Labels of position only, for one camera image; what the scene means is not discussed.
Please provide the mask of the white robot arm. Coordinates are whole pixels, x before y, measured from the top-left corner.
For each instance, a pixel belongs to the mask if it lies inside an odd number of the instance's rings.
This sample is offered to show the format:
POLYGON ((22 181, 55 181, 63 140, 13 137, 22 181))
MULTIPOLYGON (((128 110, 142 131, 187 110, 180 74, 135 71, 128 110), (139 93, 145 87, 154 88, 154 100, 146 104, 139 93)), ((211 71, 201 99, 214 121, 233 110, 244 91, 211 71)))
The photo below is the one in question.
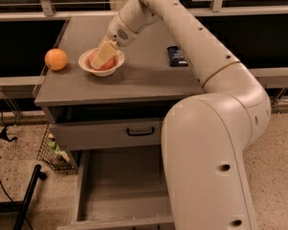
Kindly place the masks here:
POLYGON ((246 66, 180 0, 129 0, 94 59, 99 69, 157 18, 189 60, 201 95, 166 114, 163 168, 176 230, 258 230, 244 149, 270 121, 270 99, 246 66))

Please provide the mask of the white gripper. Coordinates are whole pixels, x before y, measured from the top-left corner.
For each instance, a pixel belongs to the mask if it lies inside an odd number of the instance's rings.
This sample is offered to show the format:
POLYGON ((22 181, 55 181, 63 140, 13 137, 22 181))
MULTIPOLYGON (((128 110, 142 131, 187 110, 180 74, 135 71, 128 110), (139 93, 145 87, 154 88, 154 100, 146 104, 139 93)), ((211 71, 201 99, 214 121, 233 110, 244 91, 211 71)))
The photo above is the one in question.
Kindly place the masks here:
POLYGON ((100 68, 118 54, 118 49, 113 41, 116 41, 120 47, 127 47, 137 36, 138 28, 135 17, 122 12, 117 13, 108 24, 107 35, 103 37, 98 45, 98 52, 95 59, 93 59, 96 68, 100 68))

